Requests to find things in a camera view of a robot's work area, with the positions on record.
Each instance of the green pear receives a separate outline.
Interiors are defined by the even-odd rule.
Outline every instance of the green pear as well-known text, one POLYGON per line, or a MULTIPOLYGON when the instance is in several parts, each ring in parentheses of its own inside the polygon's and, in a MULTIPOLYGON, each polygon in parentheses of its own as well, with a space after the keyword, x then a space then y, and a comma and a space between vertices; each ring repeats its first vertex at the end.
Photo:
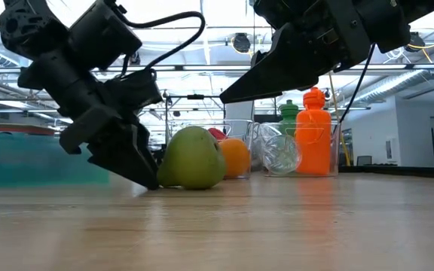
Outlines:
POLYGON ((202 127, 188 126, 170 140, 157 179, 163 187, 204 190, 224 175, 225 159, 217 140, 202 127))

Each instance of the orange fruit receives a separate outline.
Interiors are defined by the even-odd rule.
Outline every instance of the orange fruit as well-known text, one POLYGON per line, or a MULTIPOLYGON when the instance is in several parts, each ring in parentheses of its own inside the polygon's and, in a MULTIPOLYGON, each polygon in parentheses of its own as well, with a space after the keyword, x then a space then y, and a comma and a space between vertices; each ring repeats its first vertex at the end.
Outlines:
POLYGON ((219 142, 227 168, 225 177, 236 178, 245 174, 250 167, 250 151, 240 139, 224 139, 219 142))

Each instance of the table surface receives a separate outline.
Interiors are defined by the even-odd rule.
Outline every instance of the table surface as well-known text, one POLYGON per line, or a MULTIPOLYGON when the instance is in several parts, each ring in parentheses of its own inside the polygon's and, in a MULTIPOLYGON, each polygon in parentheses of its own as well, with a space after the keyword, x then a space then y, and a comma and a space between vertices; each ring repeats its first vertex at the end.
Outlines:
POLYGON ((434 270, 434 179, 0 188, 0 271, 434 270))

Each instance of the green bottle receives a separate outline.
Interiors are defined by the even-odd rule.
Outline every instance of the green bottle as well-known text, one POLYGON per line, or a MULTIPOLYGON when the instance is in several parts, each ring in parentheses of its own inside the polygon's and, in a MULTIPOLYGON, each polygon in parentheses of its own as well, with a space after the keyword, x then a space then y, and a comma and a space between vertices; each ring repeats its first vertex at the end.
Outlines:
POLYGON ((299 107, 292 103, 292 100, 287 100, 285 105, 279 107, 280 114, 283 120, 280 121, 280 132, 294 137, 296 128, 296 117, 299 113, 299 107))

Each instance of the orange water bottle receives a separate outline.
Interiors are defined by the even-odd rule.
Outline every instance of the orange water bottle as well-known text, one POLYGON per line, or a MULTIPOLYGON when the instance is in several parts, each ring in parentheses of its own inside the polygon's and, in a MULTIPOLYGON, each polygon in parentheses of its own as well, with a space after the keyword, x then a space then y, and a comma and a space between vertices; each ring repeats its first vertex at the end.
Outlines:
POLYGON ((304 94, 305 110, 296 117, 295 139, 301 148, 298 172, 327 175, 331 168, 331 115, 323 110, 325 94, 317 87, 304 94))

